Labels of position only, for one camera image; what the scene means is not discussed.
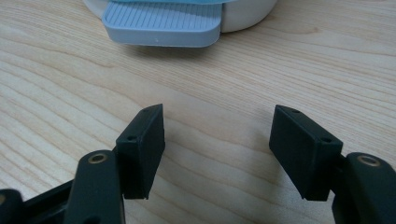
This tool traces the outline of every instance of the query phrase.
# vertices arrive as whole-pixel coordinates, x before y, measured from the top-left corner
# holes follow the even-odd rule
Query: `wooden table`
[[[279,0],[205,49],[125,46],[76,0],[0,2],[0,189],[32,198],[162,103],[166,149],[128,223],[333,223],[268,147],[275,105],[396,167],[396,0]]]

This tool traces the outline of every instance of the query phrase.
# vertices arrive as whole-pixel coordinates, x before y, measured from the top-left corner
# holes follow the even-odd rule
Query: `wood grain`
[[[0,189],[29,199],[163,103],[166,150],[128,223],[333,223],[268,147],[275,105],[396,167],[396,1],[279,0],[205,49],[119,45],[82,1],[0,2]]]

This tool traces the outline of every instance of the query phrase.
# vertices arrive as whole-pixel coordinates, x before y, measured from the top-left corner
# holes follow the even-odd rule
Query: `black plastic part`
[[[0,190],[0,224],[24,223],[24,211],[22,197],[17,190]]]
[[[269,145],[303,198],[327,201],[339,139],[302,112],[277,105]]]
[[[332,191],[335,194],[332,202],[332,213],[337,224],[360,223],[360,217],[356,204],[350,194],[346,176],[344,174],[344,164],[346,158],[341,156],[334,165],[332,177]]]
[[[73,181],[42,193],[24,203],[29,224],[59,224],[64,221]]]
[[[141,110],[116,143],[124,198],[147,199],[165,148],[163,105]]]
[[[125,223],[120,178],[113,151],[98,150],[81,158],[64,223]]]
[[[378,157],[350,153],[344,171],[360,223],[395,223],[396,173],[392,167]]]

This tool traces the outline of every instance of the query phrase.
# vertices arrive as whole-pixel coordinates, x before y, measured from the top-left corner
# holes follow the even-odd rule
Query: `light blue object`
[[[102,22],[115,42],[202,48],[219,39],[221,6],[110,2]]]
[[[234,0],[110,0],[112,2],[150,2],[150,3],[189,3],[189,4],[222,4]]]

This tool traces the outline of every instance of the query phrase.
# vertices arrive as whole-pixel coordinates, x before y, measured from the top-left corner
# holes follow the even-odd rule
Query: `screw hole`
[[[326,138],[326,137],[322,137],[322,138],[320,138],[320,140],[322,140],[325,143],[330,143],[332,141],[332,139]]]
[[[98,216],[92,216],[85,219],[84,224],[100,224],[100,218]]]
[[[133,143],[135,143],[137,140],[136,140],[136,136],[128,136],[127,138],[126,138],[128,141],[130,141],[130,142],[133,142]]]
[[[91,156],[88,159],[88,162],[91,164],[96,164],[96,163],[101,163],[102,161],[105,161],[105,160],[107,160],[107,155],[103,154],[103,153],[98,153],[98,154]]]
[[[379,166],[381,164],[376,158],[363,155],[358,157],[358,161],[369,166]]]

